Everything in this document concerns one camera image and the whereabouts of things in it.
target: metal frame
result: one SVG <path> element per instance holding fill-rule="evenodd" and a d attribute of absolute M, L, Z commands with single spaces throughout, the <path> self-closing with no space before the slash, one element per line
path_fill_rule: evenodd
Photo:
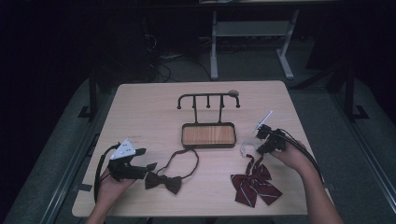
<path fill-rule="evenodd" d="M 289 21 L 217 21 L 217 12 L 213 12 L 212 21 L 212 50 L 210 52 L 210 78 L 219 79 L 218 58 L 216 53 L 217 36 L 266 36 L 283 35 L 285 42 L 276 50 L 283 71 L 287 79 L 293 79 L 286 52 L 297 22 L 299 9 L 294 10 Z"/>

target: black bow tie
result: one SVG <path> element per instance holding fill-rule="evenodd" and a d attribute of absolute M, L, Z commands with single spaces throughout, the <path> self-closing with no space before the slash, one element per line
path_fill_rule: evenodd
<path fill-rule="evenodd" d="M 146 189 L 153 189 L 160 184 L 165 184 L 169 191 L 177 194 L 181 187 L 181 176 L 167 177 L 166 175 L 156 175 L 152 172 L 148 172 L 145 183 Z"/>

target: clip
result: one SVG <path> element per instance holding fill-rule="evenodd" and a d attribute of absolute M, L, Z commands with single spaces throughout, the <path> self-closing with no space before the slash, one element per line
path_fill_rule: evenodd
<path fill-rule="evenodd" d="M 242 143 L 242 146 L 240 148 L 241 154 L 243 157 L 247 156 L 247 150 L 245 149 L 245 146 L 252 146 L 254 148 L 254 150 L 257 150 L 257 146 L 255 144 L 244 142 L 244 143 Z"/>

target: red patterned bow tie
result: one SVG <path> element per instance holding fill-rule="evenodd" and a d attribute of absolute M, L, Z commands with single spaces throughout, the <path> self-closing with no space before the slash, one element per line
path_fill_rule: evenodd
<path fill-rule="evenodd" d="M 165 184 L 166 188 L 174 194 L 177 194 L 181 187 L 181 177 L 167 177 L 166 175 L 156 175 L 148 172 L 145 180 L 146 189 L 153 189 L 160 184 Z"/>
<path fill-rule="evenodd" d="M 257 195 L 259 195 L 270 205 L 282 195 L 282 192 L 266 181 L 271 180 L 271 175 L 263 164 L 259 166 L 260 162 L 262 162 L 262 156 L 256 163 L 254 163 L 254 158 L 251 155 L 247 154 L 247 157 L 251 158 L 251 160 L 247 165 L 246 174 L 231 175 L 233 187 L 236 189 L 235 200 L 250 207 L 255 207 Z"/>

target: black strap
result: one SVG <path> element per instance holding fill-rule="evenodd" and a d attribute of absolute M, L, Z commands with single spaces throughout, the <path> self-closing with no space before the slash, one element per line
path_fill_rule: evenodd
<path fill-rule="evenodd" d="M 184 153 L 189 152 L 189 151 L 192 151 L 192 152 L 195 154 L 195 157 L 197 158 L 197 162 L 195 163 L 194 169 L 192 169 L 192 171 L 191 171 L 188 175 L 182 176 L 181 178 L 184 179 L 184 178 L 189 177 L 190 175 L 192 175 L 192 174 L 195 172 L 195 170 L 197 169 L 198 163 L 199 163 L 199 156 L 198 156 L 197 152 L 196 152 L 193 148 L 187 148 L 187 149 L 183 149 L 183 150 L 179 150 L 179 151 L 174 152 L 174 154 L 172 154 L 172 156 L 171 156 L 171 159 L 169 159 L 168 163 L 166 163 L 166 165 L 165 165 L 163 168 L 159 169 L 159 170 L 157 171 L 157 174 L 158 174 L 161 170 L 163 170 L 163 169 L 165 169 L 165 168 L 168 168 L 168 166 L 169 166 L 169 164 L 171 163 L 172 159 L 173 159 L 176 155 L 184 154 Z"/>
<path fill-rule="evenodd" d="M 100 182 L 101 182 L 101 180 L 100 180 L 101 173 L 100 172 L 102 171 L 102 166 L 103 166 L 103 163 L 105 162 L 106 155 L 111 149 L 116 149 L 119 146 L 120 146 L 120 143 L 108 148 L 106 150 L 106 152 L 100 157 L 98 167 L 96 168 L 95 182 L 93 183 L 93 198 L 95 199 L 95 202 L 98 199 L 99 187 L 100 187 Z"/>

